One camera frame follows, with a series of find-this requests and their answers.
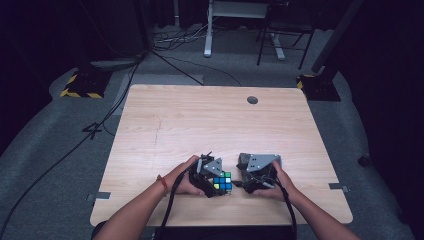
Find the forearm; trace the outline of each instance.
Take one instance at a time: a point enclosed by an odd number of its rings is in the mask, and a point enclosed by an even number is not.
[[[157,181],[118,210],[103,226],[97,239],[139,239],[153,210],[164,196]]]
[[[359,239],[346,226],[325,212],[303,193],[297,191],[291,198],[293,206],[302,214],[318,239]]]

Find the hand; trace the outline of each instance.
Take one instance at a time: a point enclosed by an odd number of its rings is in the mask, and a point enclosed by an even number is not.
[[[199,157],[196,155],[193,155],[191,158],[189,158],[186,162],[181,163],[178,165],[174,170],[172,170],[170,173],[168,173],[164,178],[166,181],[166,184],[168,185],[168,191],[171,191],[172,186],[174,185],[175,179],[182,173],[184,170],[186,170],[191,164],[194,162],[197,162],[199,160]],[[181,181],[180,185],[178,185],[177,191],[175,192],[177,194],[180,193],[189,193],[193,195],[205,195],[205,192],[202,190],[196,188],[193,186],[193,184],[190,183],[188,179],[188,173],[184,174],[184,178]]]
[[[272,165],[277,170],[277,177],[280,180],[281,185],[289,193],[289,198],[291,200],[293,195],[297,194],[299,190],[294,186],[289,175],[287,175],[287,173],[283,169],[281,169],[281,166],[278,164],[277,161],[273,161]],[[280,187],[278,187],[277,184],[275,184],[274,186],[274,189],[257,189],[253,192],[253,195],[274,198],[280,201],[284,201],[283,192],[281,191]]]

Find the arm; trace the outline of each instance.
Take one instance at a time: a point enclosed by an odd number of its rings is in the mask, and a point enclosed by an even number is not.
[[[301,193],[277,162],[274,161],[272,164],[277,169],[278,179],[289,193],[291,204],[302,214],[318,239],[359,239],[355,233]],[[269,190],[256,190],[253,194],[284,201],[283,193],[278,187]]]
[[[199,157],[192,156],[188,161],[181,163],[163,177],[168,186],[167,192],[172,188],[177,176],[198,159]],[[94,239],[139,239],[153,210],[164,197],[164,192],[162,183],[160,181],[154,182],[112,215]],[[184,176],[176,193],[204,194],[202,190],[189,182],[187,176]]]

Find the desk leg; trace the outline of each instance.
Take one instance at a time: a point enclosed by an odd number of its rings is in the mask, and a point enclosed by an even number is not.
[[[286,56],[284,55],[283,49],[281,48],[280,40],[278,39],[278,34],[270,33],[272,43],[274,44],[275,52],[277,53],[278,60],[285,60]]]
[[[205,52],[203,56],[211,57],[212,55],[212,16],[213,16],[213,0],[209,0],[208,9],[208,31],[206,33]]]

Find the gray floor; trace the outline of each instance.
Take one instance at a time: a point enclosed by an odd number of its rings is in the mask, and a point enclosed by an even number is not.
[[[287,50],[287,59],[278,61],[271,48],[265,49],[261,65],[256,66],[256,32],[244,29],[217,32],[211,58],[203,57],[204,38],[158,53],[226,72],[168,58],[188,74],[201,76],[205,85],[237,86],[228,75],[231,74],[242,86],[294,88],[296,76],[312,73],[310,67],[330,36],[330,31],[316,33],[302,70],[297,69],[301,52]],[[281,37],[282,42],[290,40]],[[59,97],[72,72],[70,69],[53,82],[50,92],[54,100],[27,124],[1,156],[1,222],[25,189],[84,138],[81,130],[103,119],[126,81],[128,70],[113,74],[104,99]],[[146,57],[136,74],[136,79],[148,74],[168,75],[163,81],[170,84],[174,78],[169,75],[182,75],[153,54]],[[363,239],[413,239],[409,227],[397,219],[396,201],[379,174],[372,166],[363,168],[357,164],[357,159],[367,152],[366,136],[346,81],[339,74],[334,83],[341,102],[309,102],[309,106],[337,176],[351,190],[346,198],[354,218],[348,227]],[[105,123],[107,130],[115,132],[119,120],[119,115],[111,116]],[[92,203],[86,197],[98,190],[113,139],[105,131],[97,133],[50,171],[19,204],[4,239],[89,239],[93,229],[89,222]],[[299,226],[298,236],[314,239],[307,225]]]

